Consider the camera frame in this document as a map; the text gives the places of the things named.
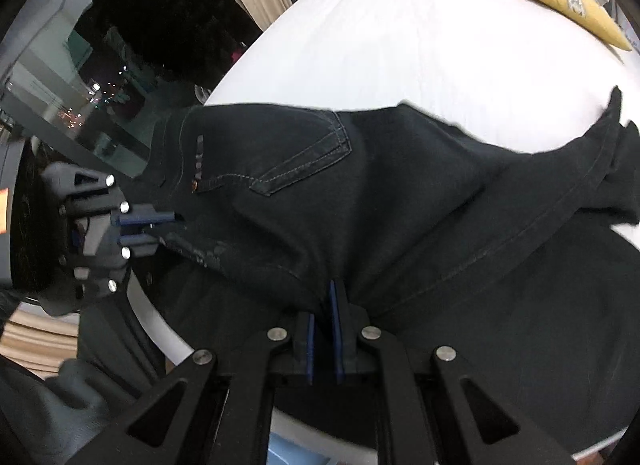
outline white curved edge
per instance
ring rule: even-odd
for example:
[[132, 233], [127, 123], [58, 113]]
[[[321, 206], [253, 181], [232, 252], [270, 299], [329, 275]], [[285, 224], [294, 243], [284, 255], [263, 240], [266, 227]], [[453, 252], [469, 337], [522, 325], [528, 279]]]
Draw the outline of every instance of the white curved edge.
[[271, 432], [311, 452], [341, 463], [378, 465], [378, 453], [375, 450], [318, 431], [278, 409], [271, 413]]
[[581, 460], [582, 458], [586, 458], [587, 456], [590, 456], [591, 454], [593, 454], [595, 452], [601, 451], [605, 447], [608, 447], [612, 443], [615, 443], [620, 438], [622, 438], [622, 436], [626, 432], [626, 429], [628, 429], [628, 427], [625, 427], [624, 429], [621, 429], [616, 434], [614, 434], [612, 436], [609, 436], [608, 438], [604, 439], [603, 441], [599, 441], [595, 445], [591, 445], [591, 447], [589, 447], [589, 448], [587, 448], [585, 450], [582, 450], [580, 452], [575, 453], [574, 455], [572, 455], [572, 458], [575, 461], [578, 461], [578, 460]]
[[166, 323], [151, 304], [133, 272], [127, 286], [127, 299], [142, 329], [175, 366], [193, 353], [193, 348]]

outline mattress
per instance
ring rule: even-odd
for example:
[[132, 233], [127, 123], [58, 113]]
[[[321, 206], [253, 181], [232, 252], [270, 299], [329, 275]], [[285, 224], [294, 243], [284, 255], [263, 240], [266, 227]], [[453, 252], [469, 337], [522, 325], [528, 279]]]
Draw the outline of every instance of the mattress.
[[[299, 0], [236, 63], [207, 105], [333, 110], [401, 101], [520, 152], [564, 145], [614, 86], [640, 116], [640, 58], [533, 0]], [[640, 229], [619, 228], [637, 247]]]

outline metal bolt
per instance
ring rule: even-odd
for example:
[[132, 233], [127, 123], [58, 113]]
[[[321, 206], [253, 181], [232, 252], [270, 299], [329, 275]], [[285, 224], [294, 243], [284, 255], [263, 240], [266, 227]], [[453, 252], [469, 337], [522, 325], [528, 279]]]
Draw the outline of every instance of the metal bolt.
[[198, 350], [195, 353], [193, 353], [191, 358], [197, 365], [204, 366], [206, 364], [209, 364], [213, 360], [213, 355], [211, 354], [210, 351]]
[[360, 333], [362, 333], [362, 336], [367, 340], [378, 340], [382, 335], [380, 328], [376, 328], [375, 326], [364, 326]]
[[287, 338], [287, 330], [284, 328], [271, 328], [267, 331], [267, 336], [269, 337], [269, 340], [279, 342], [280, 340]]
[[454, 358], [456, 358], [456, 350], [449, 346], [440, 346], [438, 349], [436, 349], [436, 356], [440, 360], [451, 362]]

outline orange label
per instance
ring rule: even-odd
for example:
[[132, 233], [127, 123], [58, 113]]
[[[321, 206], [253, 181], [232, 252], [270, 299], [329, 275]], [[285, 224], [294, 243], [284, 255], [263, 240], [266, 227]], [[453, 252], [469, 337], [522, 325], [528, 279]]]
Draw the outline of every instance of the orange label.
[[6, 204], [9, 199], [9, 189], [0, 190], [0, 234], [6, 232]]

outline yellow pillow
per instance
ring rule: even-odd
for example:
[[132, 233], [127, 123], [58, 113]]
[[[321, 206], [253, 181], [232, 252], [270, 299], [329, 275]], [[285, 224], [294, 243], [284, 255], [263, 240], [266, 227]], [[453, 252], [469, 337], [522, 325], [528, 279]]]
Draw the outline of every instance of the yellow pillow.
[[577, 22], [604, 42], [631, 51], [631, 44], [610, 18], [607, 11], [594, 0], [538, 0]]

